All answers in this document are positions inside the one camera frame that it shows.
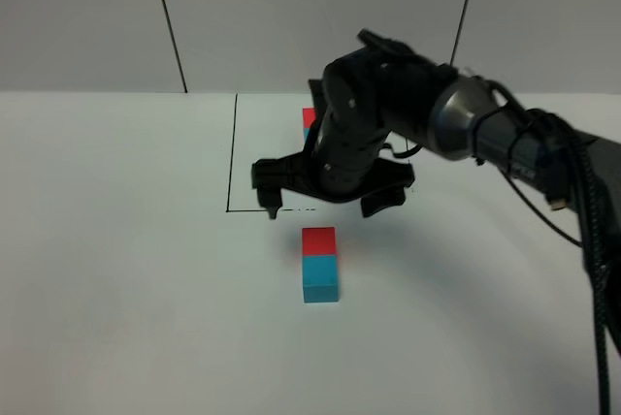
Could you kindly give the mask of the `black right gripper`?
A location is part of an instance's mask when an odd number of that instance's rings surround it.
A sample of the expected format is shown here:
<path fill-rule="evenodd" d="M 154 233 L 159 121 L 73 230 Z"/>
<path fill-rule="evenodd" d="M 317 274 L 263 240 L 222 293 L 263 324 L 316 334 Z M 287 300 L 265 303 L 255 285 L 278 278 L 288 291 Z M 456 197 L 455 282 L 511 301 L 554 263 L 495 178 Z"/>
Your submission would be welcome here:
<path fill-rule="evenodd" d="M 252 164 L 251 185 L 259 206 L 275 220 L 283 190 L 332 203 L 360 198 L 364 218 L 402 206 L 415 174 L 409 163 L 377 158 L 387 136 L 383 127 L 344 121 L 328 110 L 311 152 Z"/>

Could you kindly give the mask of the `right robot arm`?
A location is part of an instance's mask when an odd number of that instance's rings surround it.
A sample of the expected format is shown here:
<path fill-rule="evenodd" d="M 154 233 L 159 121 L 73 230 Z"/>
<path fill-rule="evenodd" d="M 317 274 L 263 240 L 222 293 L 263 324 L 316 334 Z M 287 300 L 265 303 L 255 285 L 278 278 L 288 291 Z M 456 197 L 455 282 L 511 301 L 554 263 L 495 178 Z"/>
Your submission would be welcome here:
<path fill-rule="evenodd" d="M 383 160 L 390 134 L 459 161 L 489 163 L 574 210 L 585 246 L 620 246 L 620 146 L 551 112 L 527 110 L 499 82 L 465 76 L 407 45 L 363 30 L 362 46 L 309 83 L 315 111 L 304 148 L 251 169 L 270 215 L 291 191 L 333 204 L 360 201 L 365 216 L 400 205 L 413 183 L 403 156 Z"/>

